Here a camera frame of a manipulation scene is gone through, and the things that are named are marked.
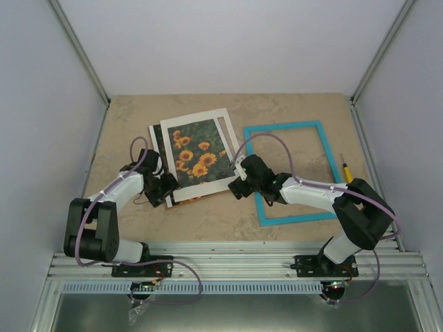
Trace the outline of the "teal wooden picture frame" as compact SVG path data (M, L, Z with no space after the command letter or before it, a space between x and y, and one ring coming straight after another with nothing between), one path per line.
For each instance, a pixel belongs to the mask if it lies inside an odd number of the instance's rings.
M336 182L341 182L342 181L341 174L338 170L338 166L336 164L331 147L329 145L325 130L320 121L313 120L313 121L304 121L304 122L286 122L280 124L262 124L257 126L247 126L243 129L243 132L244 132L244 138L248 139L254 133L259 133L259 132L271 133L272 131L304 129L304 128L316 129L320 141L322 143L323 149L325 151L325 155L329 163L329 168L332 171L334 180ZM335 218L334 214L331 212L267 218L266 213L264 211L264 201L259 194L255 194L255 202L257 206L258 220L261 227L284 225L291 223L304 223L310 221L325 221L328 219Z

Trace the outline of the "yellow handled screwdriver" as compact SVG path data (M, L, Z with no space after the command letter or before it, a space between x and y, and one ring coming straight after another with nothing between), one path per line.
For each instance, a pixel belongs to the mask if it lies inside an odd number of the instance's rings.
M347 181L347 183L351 183L353 181L353 176L352 176L352 173L350 171L348 164L346 163L346 160L345 160L343 154L341 154L341 160L342 160L343 172L345 174L346 181Z

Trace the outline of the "sunflower photo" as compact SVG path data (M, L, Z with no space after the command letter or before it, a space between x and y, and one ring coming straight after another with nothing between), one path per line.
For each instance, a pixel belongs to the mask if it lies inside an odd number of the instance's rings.
M172 159L181 187L234 176L227 148L215 120L192 122L168 129Z

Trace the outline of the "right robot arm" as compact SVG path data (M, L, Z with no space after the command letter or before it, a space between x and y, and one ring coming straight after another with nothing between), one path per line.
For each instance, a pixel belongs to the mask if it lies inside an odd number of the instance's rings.
M388 204L363 179L351 183L322 183L275 174L257 155L240 156L230 164L239 176L228 188L236 199L259 194L268 206L307 205L331 212L342 231L333 236L314 256L298 256L293 268L298 276L317 274L331 277L351 264L360 250L373 250L395 219Z

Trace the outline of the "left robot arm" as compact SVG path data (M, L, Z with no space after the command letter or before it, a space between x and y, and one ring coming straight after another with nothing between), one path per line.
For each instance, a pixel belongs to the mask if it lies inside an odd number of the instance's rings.
M176 178L158 167L159 160L158 152L142 149L138 159L122 167L106 188L71 201L64 235L67 257L80 266L127 264L136 276L148 274L153 260L149 246L120 238L118 213L137 194L157 208L179 188Z

